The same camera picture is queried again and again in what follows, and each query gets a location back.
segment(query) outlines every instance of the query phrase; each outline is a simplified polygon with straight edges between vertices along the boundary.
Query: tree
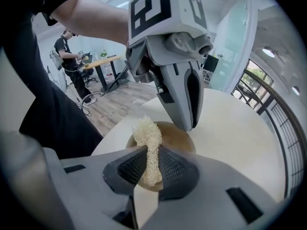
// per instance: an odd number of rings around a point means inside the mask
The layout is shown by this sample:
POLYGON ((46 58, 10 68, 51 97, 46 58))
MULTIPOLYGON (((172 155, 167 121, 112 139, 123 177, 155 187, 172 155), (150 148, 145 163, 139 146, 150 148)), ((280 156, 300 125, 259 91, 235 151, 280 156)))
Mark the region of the tree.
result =
MULTIPOLYGON (((265 76, 265 73, 261 69, 258 69, 258 68, 251 68, 251 69, 248 69, 248 71, 254 73, 261 79, 263 79, 265 76)), ((242 81, 246 83, 253 91, 255 91, 259 86, 259 84, 255 80, 253 80, 249 75, 245 73, 243 74, 242 81)))

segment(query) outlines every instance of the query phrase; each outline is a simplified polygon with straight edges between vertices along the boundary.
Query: person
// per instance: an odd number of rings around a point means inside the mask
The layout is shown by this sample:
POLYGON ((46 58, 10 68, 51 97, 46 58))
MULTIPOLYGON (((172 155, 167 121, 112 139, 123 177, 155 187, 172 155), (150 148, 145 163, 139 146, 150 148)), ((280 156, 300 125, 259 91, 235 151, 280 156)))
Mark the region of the person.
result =
POLYGON ((32 20, 42 12, 48 25, 60 22, 70 31, 126 45, 128 11, 96 0, 1 0, 0 43, 11 66, 35 96, 19 131, 52 148, 60 159, 90 156, 102 135, 44 70, 32 20))
POLYGON ((84 81, 82 79, 81 73, 78 71, 79 65, 76 62, 77 59, 81 59, 81 55, 72 54, 67 41, 71 39, 76 34, 72 33, 67 28, 64 30, 61 37, 59 37, 55 44, 54 48, 58 55, 63 59, 63 68, 67 76, 70 77, 75 89, 81 99, 84 99, 84 102, 87 105, 93 104, 97 101, 97 98, 86 97, 91 92, 85 87, 84 81))

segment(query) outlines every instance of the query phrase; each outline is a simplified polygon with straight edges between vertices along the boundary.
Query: ceiling light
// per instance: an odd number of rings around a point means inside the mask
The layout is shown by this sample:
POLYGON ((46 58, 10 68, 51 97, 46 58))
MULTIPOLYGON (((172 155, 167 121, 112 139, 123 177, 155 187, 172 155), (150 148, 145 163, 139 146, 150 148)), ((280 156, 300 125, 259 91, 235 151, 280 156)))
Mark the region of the ceiling light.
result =
POLYGON ((275 57, 275 54, 274 54, 274 50, 271 48, 271 47, 268 47, 268 46, 265 46, 262 51, 268 55, 269 57, 272 57, 274 58, 275 57))
POLYGON ((124 7, 127 4, 129 4, 128 1, 121 3, 120 5, 117 5, 116 7, 121 8, 121 7, 124 7))
POLYGON ((296 94, 296 95, 300 95, 301 93, 299 92, 299 88, 297 86, 293 86, 292 87, 292 90, 293 92, 296 94))

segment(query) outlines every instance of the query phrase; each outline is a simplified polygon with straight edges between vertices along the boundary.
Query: desk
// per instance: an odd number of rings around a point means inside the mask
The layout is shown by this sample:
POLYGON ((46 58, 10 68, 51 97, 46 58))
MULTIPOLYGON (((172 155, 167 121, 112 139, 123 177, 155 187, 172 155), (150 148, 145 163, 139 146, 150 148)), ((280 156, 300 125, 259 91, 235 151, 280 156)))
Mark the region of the desk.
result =
MULTIPOLYGON (((84 68, 84 70, 88 70, 88 69, 91 69, 91 68, 95 67, 95 69, 97 71, 97 74, 98 74, 98 77, 99 77, 99 79, 101 81, 101 84, 102 84, 102 87, 103 87, 101 92, 106 91, 109 88, 109 86, 111 85, 111 83, 110 84, 106 83, 106 80, 104 78, 104 75, 102 73, 102 70, 101 70, 100 66, 102 64, 106 64, 106 63, 110 62, 111 68, 112 68, 112 71, 113 71, 113 75, 114 75, 114 79, 116 79, 116 71, 115 71, 115 67, 114 67, 113 61, 116 60, 116 59, 120 59, 121 57, 122 56, 114 56, 114 57, 111 57, 111 58, 99 59, 97 61, 94 61, 94 62, 88 64, 88 66, 84 68)), ((116 84, 113 85, 113 87, 110 90, 110 92, 114 91, 118 87, 119 87, 119 82, 117 81, 116 84)))
MULTIPOLYGON (((231 165, 262 187, 275 201, 283 199, 285 172, 277 138, 262 118, 235 97, 204 89, 198 125, 188 132, 196 153, 231 165)), ((158 98, 122 119, 98 144, 92 155, 124 149, 132 127, 144 115, 172 122, 158 98)))

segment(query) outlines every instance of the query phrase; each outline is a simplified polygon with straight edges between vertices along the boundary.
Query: railing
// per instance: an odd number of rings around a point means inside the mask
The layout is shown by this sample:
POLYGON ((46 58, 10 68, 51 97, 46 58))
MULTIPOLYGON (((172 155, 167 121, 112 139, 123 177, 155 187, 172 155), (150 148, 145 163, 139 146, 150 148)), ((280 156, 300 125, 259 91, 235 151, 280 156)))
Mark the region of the railing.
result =
MULTIPOLYGON (((307 140, 305 133, 290 107, 270 85, 247 69, 244 70, 244 73, 259 83, 270 94, 267 101, 263 103, 246 83, 242 80, 239 81, 239 83, 242 83, 247 88, 249 95, 261 104, 261 108, 257 113, 261 114, 262 112, 265 112, 275 130, 284 160, 284 197, 286 198, 296 191, 304 176, 304 169, 307 160, 307 140), (272 108, 268 109, 274 101, 276 103, 272 108)), ((236 85, 235 89, 241 93, 244 100, 249 105, 244 97, 244 90, 239 83, 236 85)))
POLYGON ((291 168, 289 168, 289 171, 291 171, 290 175, 292 177, 290 180, 290 194, 293 194, 295 192, 295 189, 300 185, 303 180, 304 163, 306 163, 306 161, 304 161, 304 151, 302 151, 299 138, 297 137, 289 118, 282 110, 280 105, 276 103, 272 107, 271 111, 272 113, 274 113, 278 121, 279 128, 283 132, 284 143, 286 145, 285 147, 289 153, 289 156, 287 157, 290 157, 291 168))

